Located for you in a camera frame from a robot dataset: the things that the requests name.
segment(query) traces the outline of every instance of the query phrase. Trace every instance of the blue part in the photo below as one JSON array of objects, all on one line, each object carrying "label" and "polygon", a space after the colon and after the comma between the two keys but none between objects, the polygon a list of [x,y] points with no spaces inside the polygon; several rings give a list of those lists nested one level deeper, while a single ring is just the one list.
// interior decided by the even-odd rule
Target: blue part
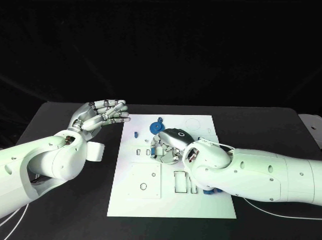
[{"label": "blue part", "polygon": [[202,190],[204,191],[204,194],[209,195],[209,194],[214,194],[214,189],[212,190]]},{"label": "blue part", "polygon": [[165,130],[165,126],[162,124],[162,118],[157,118],[157,121],[155,123],[152,123],[149,126],[149,131],[155,135],[156,133],[159,133],[163,130]]}]

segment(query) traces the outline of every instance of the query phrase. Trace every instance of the black table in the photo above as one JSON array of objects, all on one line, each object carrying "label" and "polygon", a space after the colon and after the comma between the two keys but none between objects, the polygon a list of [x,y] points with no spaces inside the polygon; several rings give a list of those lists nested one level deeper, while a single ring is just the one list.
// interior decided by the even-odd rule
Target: black table
[{"label": "black table", "polygon": [[[18,144],[65,129],[78,106],[77,103],[42,104]],[[222,144],[322,160],[319,147],[291,109],[129,105],[129,113],[212,115]],[[86,161],[78,176],[29,203],[9,239],[322,239],[322,221],[271,216],[235,196],[237,219],[232,220],[106,217],[120,135],[122,124],[103,127],[93,138],[106,145],[101,162]],[[306,203],[251,202],[275,214],[322,218],[322,207]],[[21,212],[0,228],[0,239],[14,227]]]}]

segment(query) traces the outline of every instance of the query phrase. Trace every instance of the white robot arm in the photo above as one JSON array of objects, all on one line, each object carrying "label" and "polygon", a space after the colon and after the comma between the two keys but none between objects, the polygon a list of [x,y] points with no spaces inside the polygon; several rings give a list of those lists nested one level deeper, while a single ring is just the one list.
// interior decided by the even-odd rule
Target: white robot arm
[{"label": "white robot arm", "polygon": [[[0,218],[34,201],[99,162],[103,144],[90,142],[100,126],[127,122],[123,100],[88,102],[73,114],[67,130],[0,151]],[[29,181],[27,169],[40,175]]]},{"label": "white robot arm", "polygon": [[152,140],[166,154],[155,160],[179,160],[191,180],[204,190],[218,188],[231,195],[267,202],[304,202],[322,206],[322,161],[290,158],[260,150],[234,149],[202,138],[193,141],[179,129],[166,129]]}]

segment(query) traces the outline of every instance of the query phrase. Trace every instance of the small blue piece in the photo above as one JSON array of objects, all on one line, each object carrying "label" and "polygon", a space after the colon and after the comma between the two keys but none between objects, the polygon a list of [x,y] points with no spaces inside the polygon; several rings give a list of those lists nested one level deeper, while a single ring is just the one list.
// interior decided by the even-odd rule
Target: small blue piece
[{"label": "small blue piece", "polygon": [[160,131],[165,130],[165,126],[162,124],[162,118],[157,118],[157,121],[155,123],[150,124],[149,126],[149,131],[150,133],[155,135],[156,133],[159,133]]},{"label": "small blue piece", "polygon": [[209,194],[214,194],[214,189],[212,190],[202,190],[204,191],[204,194],[209,195]]}]

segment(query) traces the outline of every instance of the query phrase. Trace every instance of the black curtain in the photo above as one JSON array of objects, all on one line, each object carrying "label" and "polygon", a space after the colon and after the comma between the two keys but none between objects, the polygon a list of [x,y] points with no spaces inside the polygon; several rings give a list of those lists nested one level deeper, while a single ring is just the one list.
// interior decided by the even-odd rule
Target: black curtain
[{"label": "black curtain", "polygon": [[322,9],[0,3],[0,146],[45,101],[103,99],[322,113]]}]

